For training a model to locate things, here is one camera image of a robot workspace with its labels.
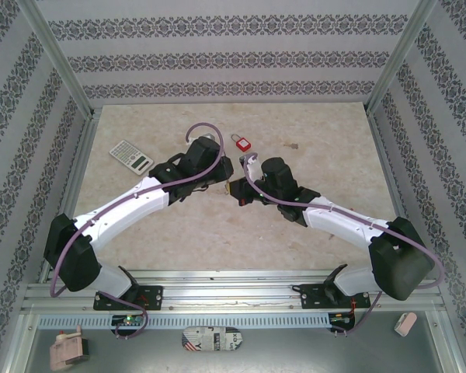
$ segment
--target red padlock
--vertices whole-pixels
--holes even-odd
[[[252,146],[246,138],[241,138],[237,134],[232,134],[231,139],[235,142],[236,147],[240,149],[242,152],[246,152]]]

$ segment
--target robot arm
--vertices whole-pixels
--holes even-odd
[[[304,227],[317,228],[336,235],[370,254],[371,266],[343,265],[333,271],[325,282],[325,294],[333,303],[339,297],[368,291],[384,291],[398,300],[406,300],[434,262],[412,245],[383,232],[388,227],[423,246],[412,224],[404,218],[393,222],[370,218],[340,207],[320,193],[297,185],[290,167],[282,158],[271,158],[260,164],[258,159],[240,159],[246,174],[258,190],[281,201],[297,202],[294,205],[278,204],[272,198],[255,190],[244,177],[229,183],[230,194],[240,206],[259,200],[263,204],[276,204],[288,220]]]
[[[220,146],[214,140],[199,137],[186,154],[179,153],[167,162],[158,164],[138,185],[108,204],[73,220],[65,214],[57,216],[51,223],[43,255],[52,267],[57,266],[64,247],[73,235],[89,224],[72,243],[61,264],[59,276],[67,289],[79,291],[94,288],[115,298],[133,302],[138,288],[136,281],[124,268],[99,262],[97,253],[116,235],[143,217],[178,200],[184,201],[194,190],[204,190],[211,184],[229,179],[233,174],[233,166],[230,159],[223,155],[206,175],[188,183],[178,183],[191,176],[198,176],[211,166],[219,151]],[[155,190],[142,193],[151,188]],[[107,212],[97,217],[100,211]]]

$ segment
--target calculator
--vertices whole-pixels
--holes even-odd
[[[126,140],[122,140],[112,148],[109,154],[137,175],[141,175],[154,164],[153,159],[140,152]]]

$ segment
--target patterned wallpaper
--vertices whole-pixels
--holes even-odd
[[[84,120],[19,7],[0,0],[0,365]]]
[[[364,101],[417,0],[359,3],[38,1],[95,107]]]
[[[437,3],[375,120],[406,214],[446,267],[466,360],[466,1]]]

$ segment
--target beige floor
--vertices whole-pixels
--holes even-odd
[[[299,185],[377,218],[395,214],[362,103],[104,106],[76,214],[105,204],[140,179],[109,155],[126,139],[156,163],[186,150],[196,122],[223,132],[235,180],[247,137],[261,160],[280,156]],[[208,132],[197,129],[193,136]],[[143,218],[118,235],[100,259],[127,269],[332,269],[368,255],[328,233],[284,220],[274,206],[238,207],[224,184]]]

